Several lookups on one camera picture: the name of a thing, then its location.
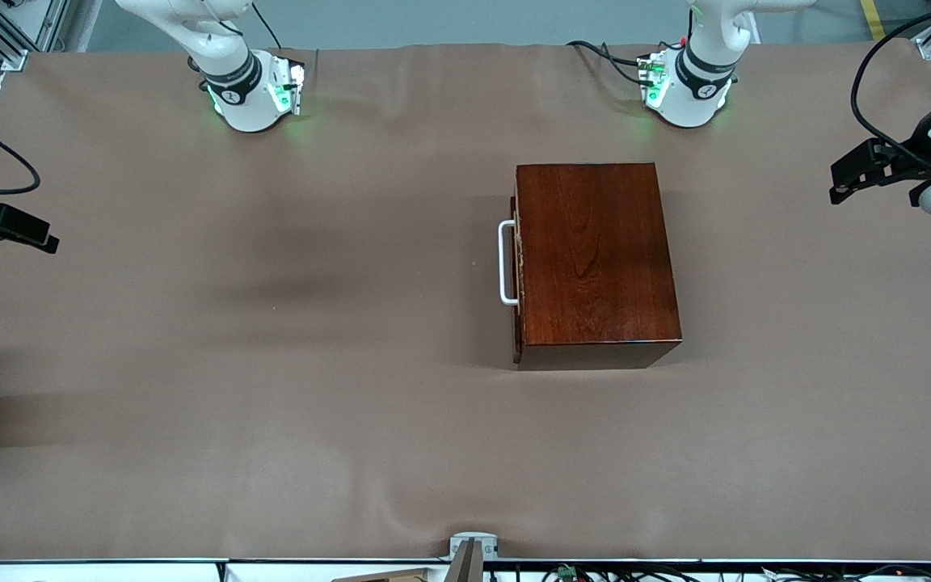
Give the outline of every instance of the wooden box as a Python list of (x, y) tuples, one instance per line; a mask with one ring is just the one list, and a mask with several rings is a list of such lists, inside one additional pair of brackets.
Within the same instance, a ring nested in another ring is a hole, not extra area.
[(654, 163), (519, 166), (512, 211), (520, 369), (646, 368), (680, 343)]

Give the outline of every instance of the white handle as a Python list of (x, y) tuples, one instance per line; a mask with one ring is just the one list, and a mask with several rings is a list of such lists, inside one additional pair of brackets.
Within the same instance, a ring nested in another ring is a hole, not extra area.
[(509, 297), (505, 290), (505, 227), (515, 227), (516, 221), (502, 221), (498, 225), (498, 290), (502, 293), (502, 303), (506, 306), (518, 306), (520, 299), (518, 297)]

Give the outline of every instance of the gray floor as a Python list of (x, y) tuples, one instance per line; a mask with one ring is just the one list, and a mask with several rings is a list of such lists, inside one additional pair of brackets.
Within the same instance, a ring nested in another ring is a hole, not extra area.
[[(284, 44), (300, 49), (378, 49), (408, 44), (656, 43), (684, 34), (684, 0), (258, 0)], [(820, 0), (797, 15), (761, 15), (765, 43), (843, 43), (871, 38), (858, 0)], [(273, 44), (261, 23), (238, 26), (253, 45)], [(148, 23), (103, 0), (89, 51), (174, 51)]]

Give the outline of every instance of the black cable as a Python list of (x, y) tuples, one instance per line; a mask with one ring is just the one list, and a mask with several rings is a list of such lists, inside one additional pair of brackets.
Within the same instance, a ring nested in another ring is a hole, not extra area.
[(875, 570), (869, 571), (868, 574), (861, 574), (859, 576), (850, 576), (849, 578), (846, 578), (846, 580), (849, 582), (858, 582), (858, 581), (864, 580), (865, 578), (868, 578), (869, 576), (878, 576), (879, 574), (882, 574), (886, 570), (899, 570), (901, 572), (904, 572), (904, 574), (913, 574), (916, 576), (921, 576), (924, 578), (931, 579), (931, 571), (921, 570), (921, 568), (919, 567), (901, 566), (901, 564), (898, 564), (898, 563), (891, 563), (891, 564), (887, 564), (887, 566), (876, 567)]
[(609, 59), (613, 62), (618, 62), (620, 64), (638, 66), (638, 62), (636, 62), (636, 60), (628, 60), (625, 58), (610, 55), (609, 51), (603, 52), (602, 48), (598, 48), (594, 44), (587, 43), (587, 41), (584, 41), (584, 40), (574, 40), (572, 41), (572, 43), (566, 43), (566, 46), (567, 47), (584, 47), (585, 49), (588, 49), (588, 51), (595, 53), (596, 55), (602, 57), (603, 59)]
[(278, 36), (275, 36), (275, 32), (271, 29), (271, 26), (268, 25), (268, 21), (266, 21), (266, 19), (261, 15), (261, 11), (258, 10), (258, 5), (251, 3), (251, 6), (254, 7), (254, 12), (258, 14), (258, 18), (261, 19), (261, 23), (265, 25), (266, 29), (268, 29), (268, 34), (271, 34), (272, 40), (275, 41), (275, 48), (282, 49), (282, 43), (278, 41)]
[(232, 28), (231, 26), (226, 25), (226, 23), (223, 23), (222, 21), (217, 21), (217, 23), (219, 23), (219, 25), (221, 25), (221, 28), (223, 28), (223, 29), (225, 29), (225, 30), (228, 30), (229, 32), (232, 32), (232, 33), (234, 33), (234, 34), (238, 34), (238, 36), (243, 36), (242, 31), (236, 30), (235, 28)]
[(26, 187), (23, 188), (0, 188), (0, 196), (27, 194), (27, 192), (30, 192), (32, 189), (38, 188), (41, 185), (41, 176), (38, 175), (38, 172), (36, 169), (34, 169), (34, 166), (31, 166), (31, 163), (27, 161), (27, 159), (23, 158), (23, 155), (17, 154), (14, 149), (2, 142), (0, 142), (0, 148), (3, 148), (7, 154), (14, 156), (16, 162), (21, 162), (23, 168), (27, 168), (27, 171), (31, 173), (31, 183), (29, 185), (26, 185)]
[(857, 74), (853, 76), (853, 87), (850, 88), (850, 109), (853, 110), (853, 117), (857, 118), (857, 122), (860, 123), (861, 126), (864, 126), (864, 129), (867, 129), (871, 135), (878, 137), (878, 139), (883, 140), (884, 143), (889, 144), (901, 154), (908, 156), (908, 158), (912, 159), (912, 161), (915, 161), (916, 163), (919, 163), (919, 165), (926, 168), (931, 168), (931, 162), (926, 162), (923, 158), (920, 157), (920, 155), (917, 155), (915, 152), (912, 152), (908, 148), (904, 147), (903, 144), (898, 143), (893, 139), (893, 137), (887, 136), (879, 128), (875, 128), (875, 126), (865, 118), (864, 114), (861, 113), (860, 104), (857, 104), (857, 93), (861, 90), (861, 79), (864, 78), (865, 70), (868, 69), (868, 63), (871, 62), (872, 57), (874, 57), (886, 43), (889, 43), (890, 40), (894, 40), (894, 38), (896, 38), (901, 32), (904, 32), (913, 26), (920, 25), (920, 23), (930, 20), (931, 12), (917, 16), (917, 18), (910, 19), (909, 21), (902, 23), (902, 25), (898, 26), (897, 28), (891, 30), (889, 34), (884, 36), (878, 43), (873, 45), (873, 47), (869, 49), (868, 54), (864, 56), (864, 60), (861, 61), (861, 66), (858, 66)]
[[(609, 46), (606, 43), (602, 43), (602, 49), (603, 51), (606, 52), (607, 55), (609, 55)], [(635, 85), (642, 85), (642, 87), (653, 86), (652, 81), (646, 81), (646, 80), (643, 80), (643, 78), (631, 77), (630, 74), (624, 73), (624, 70), (620, 69), (620, 66), (617, 64), (616, 60), (609, 59), (609, 64), (613, 66), (613, 69), (617, 70), (617, 73), (619, 73), (621, 77), (627, 78), (628, 81), (634, 82)]]

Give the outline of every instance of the yellow floor stripe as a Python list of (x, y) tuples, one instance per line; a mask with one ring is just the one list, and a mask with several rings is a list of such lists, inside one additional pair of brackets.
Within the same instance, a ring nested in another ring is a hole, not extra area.
[(875, 0), (861, 0), (861, 8), (864, 10), (864, 18), (868, 19), (868, 28), (871, 29), (871, 37), (875, 40), (882, 40), (886, 36), (886, 29), (883, 28), (883, 21), (878, 17), (878, 8), (875, 7)]

